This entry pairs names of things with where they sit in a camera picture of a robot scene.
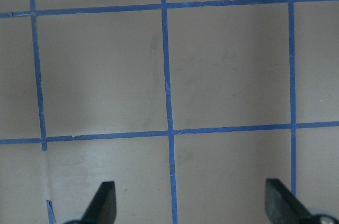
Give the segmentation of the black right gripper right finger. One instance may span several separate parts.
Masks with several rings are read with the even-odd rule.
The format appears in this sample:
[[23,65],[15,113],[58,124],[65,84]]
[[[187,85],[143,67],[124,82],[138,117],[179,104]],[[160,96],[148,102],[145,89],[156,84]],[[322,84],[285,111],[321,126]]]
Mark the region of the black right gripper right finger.
[[265,181],[265,213],[273,224],[318,223],[317,217],[277,178]]

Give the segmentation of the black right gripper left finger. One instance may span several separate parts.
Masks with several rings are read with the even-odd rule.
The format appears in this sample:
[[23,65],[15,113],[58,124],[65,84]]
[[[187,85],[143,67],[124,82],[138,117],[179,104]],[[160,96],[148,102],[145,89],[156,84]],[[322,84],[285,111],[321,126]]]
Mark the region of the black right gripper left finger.
[[114,181],[102,182],[81,218],[81,223],[111,224],[117,217]]

